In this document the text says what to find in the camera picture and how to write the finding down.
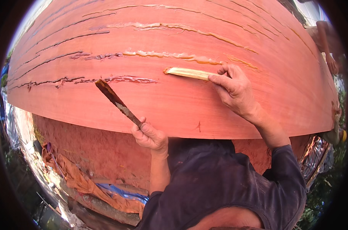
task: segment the ground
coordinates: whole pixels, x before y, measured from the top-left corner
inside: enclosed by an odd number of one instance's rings
[[[63,154],[81,169],[92,172],[93,178],[121,180],[149,189],[150,152],[140,147],[131,134],[77,126],[35,114],[33,120],[56,154]],[[310,136],[291,137],[298,160],[303,157]],[[262,139],[232,141],[236,152],[248,155],[258,173],[271,167],[271,153]]]

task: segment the hand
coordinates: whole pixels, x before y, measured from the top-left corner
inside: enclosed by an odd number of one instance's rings
[[[239,66],[223,65],[217,71],[221,76],[209,75],[222,102],[234,113],[248,120],[258,103],[252,92],[252,85]]]
[[[330,54],[326,54],[326,62],[328,69],[330,70],[331,74],[338,74],[339,73],[339,67],[336,63],[336,61],[331,57]]]
[[[146,117],[141,117],[141,128],[133,125],[131,133],[136,142],[145,148],[151,149],[151,154],[155,156],[167,156],[168,138],[163,131],[156,130],[150,122],[146,122]]]

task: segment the orange tarp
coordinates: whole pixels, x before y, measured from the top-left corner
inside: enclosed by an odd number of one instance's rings
[[[118,209],[122,212],[129,213],[139,213],[142,217],[142,212],[145,205],[138,200],[128,200],[121,197],[118,194],[110,197],[105,192],[103,192],[95,183],[89,178],[88,175],[83,173],[74,163],[68,160],[64,155],[58,154],[55,163],[50,152],[45,148],[42,150],[42,157],[44,163],[53,168],[53,170],[58,174],[63,174],[66,180],[67,186],[69,188],[76,189],[77,192],[84,194],[92,194],[101,200],[105,201],[113,208]]]

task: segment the yellow object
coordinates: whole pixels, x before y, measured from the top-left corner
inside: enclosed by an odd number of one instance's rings
[[[344,130],[344,131],[343,131],[343,134],[342,134],[342,142],[345,142],[345,141],[346,141],[346,137],[347,137],[347,133],[346,133],[346,131]]]
[[[164,70],[165,74],[175,74],[179,76],[187,76],[190,78],[197,78],[201,80],[207,80],[208,81],[208,76],[209,75],[217,75],[220,76],[219,74],[214,74],[212,72],[206,72],[202,70],[192,70],[192,69],[184,69],[184,68],[177,68],[177,67],[168,67]]]

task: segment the red-stained wood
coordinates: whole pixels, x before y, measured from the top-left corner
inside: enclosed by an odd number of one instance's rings
[[[62,122],[129,132],[131,121],[94,86],[102,78],[132,113],[170,136],[260,138],[210,82],[163,73],[169,66],[216,72],[220,63],[242,68],[289,136],[332,129],[333,79],[277,0],[54,0],[14,50],[8,100]],[[57,81],[65,76],[84,78]]]

